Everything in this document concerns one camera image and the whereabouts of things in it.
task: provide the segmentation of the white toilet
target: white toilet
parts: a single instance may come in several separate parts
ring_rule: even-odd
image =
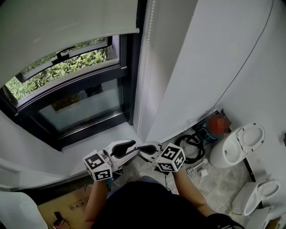
[[[0,191],[0,221],[7,229],[47,229],[36,203],[25,193]]]
[[[281,183],[278,180],[248,182],[233,200],[232,212],[248,216],[262,200],[269,200],[274,197],[280,188]]]
[[[241,162],[257,150],[265,141],[264,128],[256,123],[239,127],[217,143],[210,153],[210,163],[218,168],[227,168]]]

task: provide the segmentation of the cardboard box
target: cardboard box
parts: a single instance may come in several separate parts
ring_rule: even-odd
[[[63,218],[68,221],[71,229],[81,229],[85,206],[88,202],[91,189],[92,185],[89,185],[38,205],[39,212],[46,224],[50,228],[53,228],[53,223],[57,219],[54,212],[60,212]]]

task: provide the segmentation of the fiducial marker cube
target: fiducial marker cube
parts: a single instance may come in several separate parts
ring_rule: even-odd
[[[94,150],[83,158],[84,165],[94,181],[112,178],[111,166],[104,160],[103,156]]]
[[[185,159],[184,150],[169,143],[156,159],[156,164],[162,172],[177,172]]]

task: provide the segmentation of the tile floor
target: tile floor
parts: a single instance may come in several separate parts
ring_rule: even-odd
[[[174,143],[177,138],[178,136],[164,142],[163,148],[165,148],[169,142]],[[207,157],[211,150],[211,145],[207,145],[205,149]],[[196,149],[193,148],[193,146],[186,145],[186,152],[194,153],[195,150]],[[195,165],[196,164],[186,165],[186,169]],[[202,192],[206,197],[208,204],[216,212],[229,214],[231,212],[231,203],[235,196],[246,182],[251,182],[251,178],[244,162],[242,161],[241,163],[226,169],[215,168],[210,163],[206,163],[198,167],[198,169],[204,168],[207,168],[208,175],[201,178],[198,175],[198,171],[195,170],[190,175],[192,182]],[[112,188],[120,187],[128,181],[138,180],[144,175],[148,175],[165,185],[164,174],[154,171],[154,167],[150,163],[147,163],[137,157],[128,166],[123,168],[123,175],[113,182]],[[172,193],[178,194],[172,174],[169,174],[166,180],[168,188]],[[234,214],[232,214],[231,217],[242,225],[245,225],[248,221],[248,217]]]

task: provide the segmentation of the white curtain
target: white curtain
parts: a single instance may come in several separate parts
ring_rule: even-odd
[[[0,87],[51,53],[137,33],[136,0],[7,0],[0,7]]]

